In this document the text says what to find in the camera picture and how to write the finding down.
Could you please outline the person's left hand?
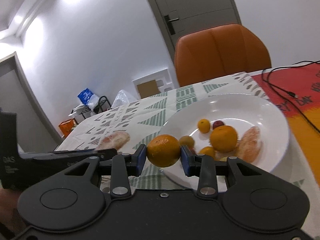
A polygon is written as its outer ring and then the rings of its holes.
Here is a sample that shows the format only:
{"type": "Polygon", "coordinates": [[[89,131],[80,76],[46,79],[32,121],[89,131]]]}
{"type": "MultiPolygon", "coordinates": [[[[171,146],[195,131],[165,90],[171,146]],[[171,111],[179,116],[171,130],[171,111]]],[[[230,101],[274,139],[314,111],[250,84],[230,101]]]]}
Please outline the person's left hand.
{"type": "Polygon", "coordinates": [[[12,239],[26,228],[23,219],[17,211],[20,195],[21,192],[1,188],[1,239],[12,239]]]}

